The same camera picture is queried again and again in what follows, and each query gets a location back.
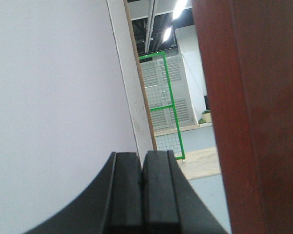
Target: gray floor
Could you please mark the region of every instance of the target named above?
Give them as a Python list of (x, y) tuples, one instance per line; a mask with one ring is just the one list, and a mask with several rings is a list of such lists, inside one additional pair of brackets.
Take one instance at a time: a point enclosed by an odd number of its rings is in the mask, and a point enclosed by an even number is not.
[(226, 195), (221, 175), (190, 180), (189, 183), (223, 228), (231, 234)]
[(215, 147), (213, 127), (198, 128), (181, 132), (185, 152)]
[(178, 161), (189, 183), (224, 229), (231, 234), (226, 194), (213, 127), (181, 133), (186, 162)]

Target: white shutter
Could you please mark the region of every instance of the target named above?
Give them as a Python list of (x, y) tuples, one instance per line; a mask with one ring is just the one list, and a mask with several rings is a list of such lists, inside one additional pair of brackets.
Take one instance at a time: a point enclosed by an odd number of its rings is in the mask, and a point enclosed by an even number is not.
[[(188, 90), (186, 73), (181, 56), (166, 58), (172, 86), (179, 126), (196, 125), (196, 117)], [(143, 81), (150, 109), (171, 104), (167, 85), (164, 60), (157, 59), (141, 63)], [(155, 131), (174, 128), (174, 114), (171, 108), (151, 112)]]

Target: white wall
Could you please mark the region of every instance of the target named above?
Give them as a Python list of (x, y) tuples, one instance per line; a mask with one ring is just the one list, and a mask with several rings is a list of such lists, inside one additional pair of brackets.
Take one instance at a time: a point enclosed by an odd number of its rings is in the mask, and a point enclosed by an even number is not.
[(176, 38), (179, 53), (183, 54), (191, 101), (200, 119), (206, 109), (204, 96), (207, 91), (195, 26), (177, 28)]
[(105, 0), (0, 0), (0, 234), (73, 200), (137, 151)]
[(123, 0), (107, 0), (107, 3), (111, 15), (138, 153), (141, 163), (143, 163), (146, 153), (148, 150), (153, 149), (153, 145), (127, 15), (125, 14), (125, 5)]

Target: fluorescent light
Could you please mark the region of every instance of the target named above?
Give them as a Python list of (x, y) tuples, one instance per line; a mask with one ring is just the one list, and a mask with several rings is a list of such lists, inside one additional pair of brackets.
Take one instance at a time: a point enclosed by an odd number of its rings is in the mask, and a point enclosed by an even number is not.
[(165, 33), (164, 33), (164, 37), (163, 37), (163, 42), (165, 42), (165, 41), (168, 40), (168, 38), (169, 38), (169, 36), (170, 36), (170, 34), (171, 34), (171, 28), (172, 28), (172, 27), (166, 29), (166, 31), (165, 31)]
[(175, 20), (177, 19), (180, 15), (181, 12), (184, 10), (186, 3), (188, 0), (178, 0), (174, 9), (174, 13), (172, 15), (172, 19)]

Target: green mesh fence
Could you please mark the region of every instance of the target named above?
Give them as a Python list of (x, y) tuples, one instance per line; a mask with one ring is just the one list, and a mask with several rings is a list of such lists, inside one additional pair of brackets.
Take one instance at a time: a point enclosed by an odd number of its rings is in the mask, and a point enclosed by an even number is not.
[(176, 159), (185, 159), (165, 52), (139, 59), (157, 150), (173, 150)]

